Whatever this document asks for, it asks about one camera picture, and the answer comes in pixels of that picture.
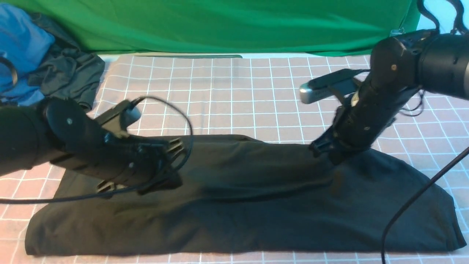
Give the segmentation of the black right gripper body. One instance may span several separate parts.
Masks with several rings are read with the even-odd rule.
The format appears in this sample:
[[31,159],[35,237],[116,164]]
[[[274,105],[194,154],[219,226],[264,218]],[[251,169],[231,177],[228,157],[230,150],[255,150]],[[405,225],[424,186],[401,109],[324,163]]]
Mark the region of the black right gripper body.
[[392,123],[419,87],[364,82],[338,107],[332,125],[310,144],[313,157],[325,154],[333,164],[364,152]]

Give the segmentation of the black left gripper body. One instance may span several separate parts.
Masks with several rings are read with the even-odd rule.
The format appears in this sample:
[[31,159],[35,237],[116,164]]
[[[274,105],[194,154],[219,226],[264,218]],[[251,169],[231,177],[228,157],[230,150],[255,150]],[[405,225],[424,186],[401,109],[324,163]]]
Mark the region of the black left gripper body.
[[172,165],[163,163],[163,141],[156,137],[117,138],[107,134],[103,145],[81,148],[77,154],[52,160],[52,164],[101,182],[116,176],[133,177],[139,182],[156,176],[176,176]]

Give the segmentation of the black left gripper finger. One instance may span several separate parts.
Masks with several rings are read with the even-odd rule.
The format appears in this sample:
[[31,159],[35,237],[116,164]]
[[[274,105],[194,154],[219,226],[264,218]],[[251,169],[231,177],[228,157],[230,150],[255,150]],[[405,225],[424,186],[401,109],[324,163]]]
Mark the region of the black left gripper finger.
[[173,190],[181,187],[183,180],[180,176],[156,176],[151,179],[120,178],[119,176],[103,180],[96,186],[96,194],[114,194],[119,191],[135,191],[137,194],[147,194],[159,190]]
[[163,163],[171,164],[184,153],[184,145],[182,140],[177,137],[172,140],[163,141]]

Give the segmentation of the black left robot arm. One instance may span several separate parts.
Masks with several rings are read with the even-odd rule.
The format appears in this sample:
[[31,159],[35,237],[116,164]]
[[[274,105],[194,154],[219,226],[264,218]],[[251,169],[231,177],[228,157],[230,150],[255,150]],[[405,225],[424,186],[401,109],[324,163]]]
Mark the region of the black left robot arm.
[[124,100],[95,119],[73,100],[2,106],[1,175],[49,162],[100,179],[97,193],[134,187],[147,194],[180,187],[173,162],[184,152],[183,142],[129,134],[127,127],[141,117],[137,103]]

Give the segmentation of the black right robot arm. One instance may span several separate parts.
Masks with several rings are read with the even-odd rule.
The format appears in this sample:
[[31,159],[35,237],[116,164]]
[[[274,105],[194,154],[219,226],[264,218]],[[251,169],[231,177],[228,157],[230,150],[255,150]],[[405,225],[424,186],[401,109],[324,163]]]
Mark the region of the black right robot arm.
[[468,100],[468,36],[419,30],[388,37],[373,47],[370,69],[342,69],[310,80],[305,87],[325,89],[341,103],[333,123],[309,149],[339,164],[365,151],[389,127],[405,104],[424,90]]

